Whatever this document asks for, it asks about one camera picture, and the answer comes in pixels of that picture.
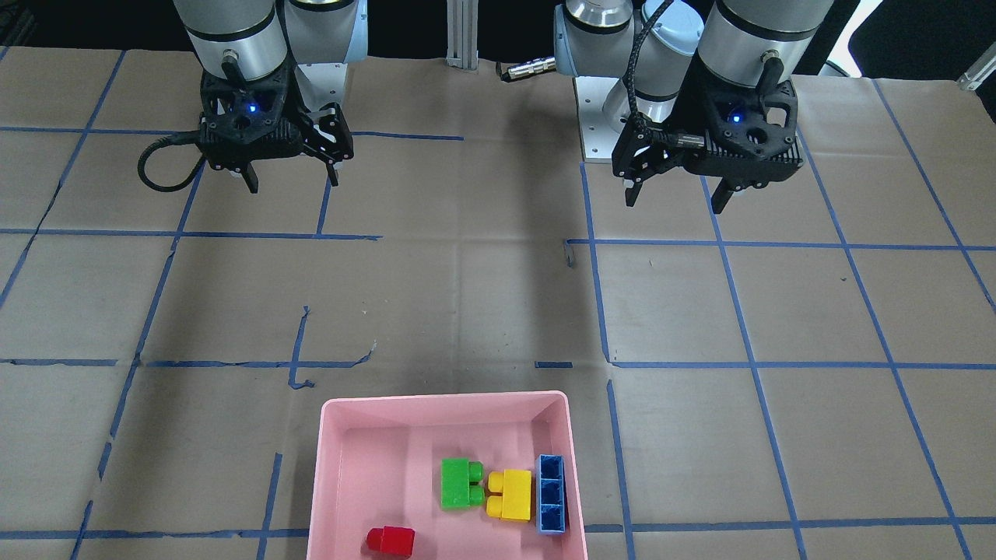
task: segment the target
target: yellow block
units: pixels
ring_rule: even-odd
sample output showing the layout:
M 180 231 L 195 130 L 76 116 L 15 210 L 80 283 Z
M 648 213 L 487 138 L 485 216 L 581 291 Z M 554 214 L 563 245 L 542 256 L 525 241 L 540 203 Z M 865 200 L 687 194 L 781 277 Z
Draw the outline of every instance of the yellow block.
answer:
M 486 510 L 489 516 L 504 521 L 529 521 L 533 505 L 533 475 L 528 470 L 507 468 L 488 475 Z

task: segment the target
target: black cable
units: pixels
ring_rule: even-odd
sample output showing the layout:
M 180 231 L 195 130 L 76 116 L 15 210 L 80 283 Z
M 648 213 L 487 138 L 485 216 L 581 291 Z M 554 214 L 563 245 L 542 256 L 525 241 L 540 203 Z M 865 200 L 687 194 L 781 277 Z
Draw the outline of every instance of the black cable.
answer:
M 664 0 L 660 6 L 654 10 L 653 14 L 650 16 L 646 22 L 643 23 L 643 29 L 639 30 L 639 33 L 633 36 L 632 39 L 632 51 L 629 52 L 629 64 L 626 66 L 625 74 L 622 75 L 622 83 L 625 85 L 626 97 L 629 99 L 629 114 L 632 118 L 633 115 L 639 113 L 639 109 L 636 107 L 636 87 L 632 83 L 633 75 L 636 73 L 636 61 L 639 60 L 639 50 L 643 47 L 643 41 L 646 41 L 646 36 L 650 34 L 653 26 L 656 25 L 657 20 L 663 15 L 664 10 L 670 7 L 674 3 L 674 0 Z
M 161 184 L 152 182 L 152 180 L 148 178 L 148 175 L 145 174 L 145 164 L 148 162 L 148 159 L 152 157 L 152 154 L 156 152 L 158 149 L 162 149 L 169 145 L 189 145 L 192 143 L 196 143 L 198 138 L 199 138 L 199 132 L 194 131 L 191 133 L 177 133 L 175 135 L 154 141 L 138 157 L 138 178 L 141 179 L 141 182 L 145 183 L 145 186 L 157 192 L 177 192 L 178 190 L 184 190 L 187 186 L 190 185 L 191 182 L 193 182 L 194 178 L 197 177 L 197 174 L 200 172 L 200 169 L 204 166 L 204 163 L 207 161 L 206 156 L 202 155 L 200 157 L 200 159 L 197 161 L 197 164 L 194 165 L 193 170 L 190 172 L 190 175 L 188 175 L 187 178 L 183 180 L 183 182 L 179 182 L 172 186 L 162 186 Z

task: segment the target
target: pink tray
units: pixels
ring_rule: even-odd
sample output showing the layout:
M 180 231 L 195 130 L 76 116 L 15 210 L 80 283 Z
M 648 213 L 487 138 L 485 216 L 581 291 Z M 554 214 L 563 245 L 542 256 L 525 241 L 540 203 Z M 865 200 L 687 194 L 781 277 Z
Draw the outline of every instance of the pink tray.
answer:
M 492 519 L 483 507 L 439 508 L 439 463 L 466 456 L 492 470 L 535 470 L 564 456 L 567 532 L 535 519 Z M 308 560 L 389 558 L 367 532 L 415 530 L 412 560 L 587 560 L 567 397 L 559 392 L 337 399 L 322 407 Z

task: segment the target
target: toy block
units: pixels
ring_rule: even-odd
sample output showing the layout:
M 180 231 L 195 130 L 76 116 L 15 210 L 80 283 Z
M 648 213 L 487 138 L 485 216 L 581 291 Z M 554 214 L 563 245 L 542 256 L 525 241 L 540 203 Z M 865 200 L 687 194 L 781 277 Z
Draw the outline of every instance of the toy block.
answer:
M 484 465 L 466 457 L 442 460 L 439 468 L 439 506 L 443 509 L 466 509 L 484 503 Z
M 567 529 L 564 458 L 560 455 L 536 459 L 536 529 L 541 535 L 560 535 Z
M 411 556 L 411 548 L 415 544 L 415 531 L 407 527 L 389 527 L 371 529 L 367 533 L 367 546 L 370 550 Z
M 533 475 L 528 470 L 507 468 L 488 475 L 487 513 L 504 521 L 529 521 L 533 508 Z

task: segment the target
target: red block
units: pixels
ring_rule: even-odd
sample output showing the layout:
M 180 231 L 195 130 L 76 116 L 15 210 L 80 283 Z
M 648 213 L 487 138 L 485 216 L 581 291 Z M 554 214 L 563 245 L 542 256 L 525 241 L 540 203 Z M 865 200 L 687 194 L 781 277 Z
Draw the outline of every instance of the red block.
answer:
M 371 550 L 411 556 L 411 547 L 415 544 L 415 531 L 407 527 L 385 527 L 371 529 L 367 533 L 367 546 Z

